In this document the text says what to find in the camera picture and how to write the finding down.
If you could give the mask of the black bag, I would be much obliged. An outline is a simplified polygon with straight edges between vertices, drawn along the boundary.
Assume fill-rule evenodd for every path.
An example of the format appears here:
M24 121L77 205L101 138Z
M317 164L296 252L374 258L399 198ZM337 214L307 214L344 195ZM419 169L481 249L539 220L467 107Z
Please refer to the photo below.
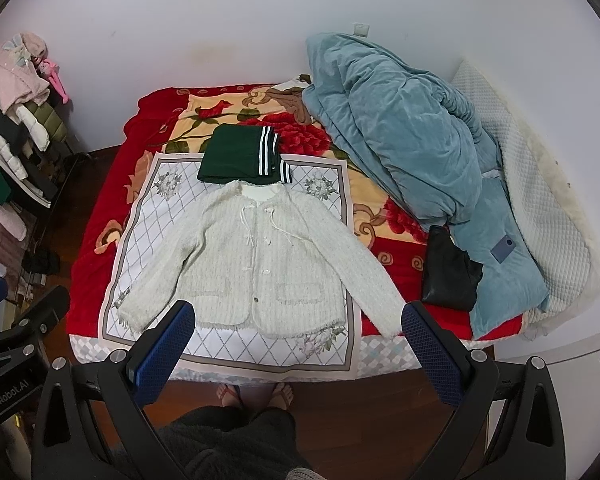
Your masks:
M483 264L471 260L442 226L429 229L422 274L422 302L470 312L477 302Z

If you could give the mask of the left foot in sandal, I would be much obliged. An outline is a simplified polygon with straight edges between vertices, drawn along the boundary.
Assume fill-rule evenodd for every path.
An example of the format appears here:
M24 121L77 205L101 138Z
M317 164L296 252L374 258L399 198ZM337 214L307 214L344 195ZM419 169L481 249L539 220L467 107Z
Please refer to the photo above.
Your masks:
M216 396L223 408L242 406L242 396L237 386L221 384L216 389Z

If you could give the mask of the foot in sandal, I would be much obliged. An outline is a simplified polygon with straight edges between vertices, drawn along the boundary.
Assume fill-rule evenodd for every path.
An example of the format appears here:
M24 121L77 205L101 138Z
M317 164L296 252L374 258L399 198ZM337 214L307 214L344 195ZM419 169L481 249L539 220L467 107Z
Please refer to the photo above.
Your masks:
M292 390L291 385L281 382L274 387L268 401L268 407L288 411L293 400L294 390Z
M216 396L223 408L242 406L242 396L237 386L221 384L216 389Z

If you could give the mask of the dark fuzzy trousers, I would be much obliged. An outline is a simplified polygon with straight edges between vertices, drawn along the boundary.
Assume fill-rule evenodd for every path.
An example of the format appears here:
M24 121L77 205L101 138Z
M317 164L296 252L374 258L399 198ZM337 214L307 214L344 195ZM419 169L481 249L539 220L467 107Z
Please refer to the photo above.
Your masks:
M311 469L294 416L281 408L196 408L157 430L189 479L283 479Z

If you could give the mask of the right foot in sandal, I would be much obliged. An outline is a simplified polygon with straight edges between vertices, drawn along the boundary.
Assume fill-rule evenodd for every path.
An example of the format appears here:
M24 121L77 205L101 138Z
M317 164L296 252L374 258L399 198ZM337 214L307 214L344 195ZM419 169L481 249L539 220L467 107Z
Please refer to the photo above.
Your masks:
M288 411L293 400L294 390L292 390L291 385L281 382L274 387L268 401L268 407Z

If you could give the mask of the red floral blanket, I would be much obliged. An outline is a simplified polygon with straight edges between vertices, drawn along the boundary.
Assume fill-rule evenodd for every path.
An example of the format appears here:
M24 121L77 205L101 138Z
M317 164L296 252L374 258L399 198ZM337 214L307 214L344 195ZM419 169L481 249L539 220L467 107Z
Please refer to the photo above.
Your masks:
M87 221L71 269L67 332L94 337L114 256L133 203L159 153L198 153L222 124L264 125L286 154L343 158L306 110L295 82L211 88L165 88L143 96L124 125L125 140ZM348 169L354 232L378 258L407 301L422 296L426 233L415 219L356 168Z

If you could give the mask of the white textured mattress pad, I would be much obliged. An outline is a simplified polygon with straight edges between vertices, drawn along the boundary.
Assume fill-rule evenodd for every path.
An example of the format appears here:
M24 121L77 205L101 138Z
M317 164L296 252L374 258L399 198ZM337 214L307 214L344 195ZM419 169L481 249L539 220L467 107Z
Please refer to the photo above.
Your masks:
M524 115L468 61L452 79L500 147L513 214L544 276L544 310L524 315L521 336L546 336L600 296L600 246L558 160Z

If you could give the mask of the olive puffer vest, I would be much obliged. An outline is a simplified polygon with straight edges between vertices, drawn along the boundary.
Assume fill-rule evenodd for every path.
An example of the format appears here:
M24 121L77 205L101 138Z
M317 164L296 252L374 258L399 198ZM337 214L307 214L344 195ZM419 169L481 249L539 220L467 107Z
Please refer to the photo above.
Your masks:
M46 129L50 140L54 143L64 143L67 140L68 129L56 110L47 102L38 105L33 101L27 102L26 107L36 120Z

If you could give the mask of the blue quilted duvet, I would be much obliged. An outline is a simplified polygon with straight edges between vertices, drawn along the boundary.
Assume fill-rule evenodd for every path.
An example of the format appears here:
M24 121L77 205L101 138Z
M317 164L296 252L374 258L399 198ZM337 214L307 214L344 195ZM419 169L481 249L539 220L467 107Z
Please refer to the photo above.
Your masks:
M550 291L514 217L500 148L466 96L357 36L311 36L306 55L304 105L338 150L425 230L445 226L481 264L474 337L545 308Z

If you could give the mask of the pink fluffy garment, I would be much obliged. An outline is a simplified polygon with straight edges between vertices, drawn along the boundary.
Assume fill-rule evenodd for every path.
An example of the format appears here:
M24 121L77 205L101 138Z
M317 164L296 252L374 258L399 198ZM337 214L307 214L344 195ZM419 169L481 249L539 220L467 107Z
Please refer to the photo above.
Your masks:
M0 46L0 107L6 113L14 105L43 104L50 84L36 70L35 56L23 34L15 34Z

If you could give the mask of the folded green striped garment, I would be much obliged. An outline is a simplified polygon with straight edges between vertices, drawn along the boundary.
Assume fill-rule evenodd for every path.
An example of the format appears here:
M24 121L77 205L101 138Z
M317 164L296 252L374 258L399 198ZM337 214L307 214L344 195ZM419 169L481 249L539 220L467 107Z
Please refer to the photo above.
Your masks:
M282 137L270 126L220 125L204 149L197 179L227 184L291 183L292 170L283 160Z

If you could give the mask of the pink plastic hanger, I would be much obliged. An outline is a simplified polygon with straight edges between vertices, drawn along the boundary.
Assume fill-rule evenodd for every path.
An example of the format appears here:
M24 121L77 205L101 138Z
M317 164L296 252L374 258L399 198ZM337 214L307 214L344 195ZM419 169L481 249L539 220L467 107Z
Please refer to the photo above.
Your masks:
M60 96L61 102L64 104L68 104L70 98L68 93L62 84L59 77L59 66L49 60L48 58L43 58L41 62L38 63L38 72L42 75L44 79L46 79L52 88L58 93Z

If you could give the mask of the white wall socket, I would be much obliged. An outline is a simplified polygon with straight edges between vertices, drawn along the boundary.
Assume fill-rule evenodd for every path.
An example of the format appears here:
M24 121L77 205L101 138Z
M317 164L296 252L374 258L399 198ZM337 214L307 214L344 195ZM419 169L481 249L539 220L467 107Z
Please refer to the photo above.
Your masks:
M353 35L366 38L370 32L370 25L364 23L355 23L353 25Z

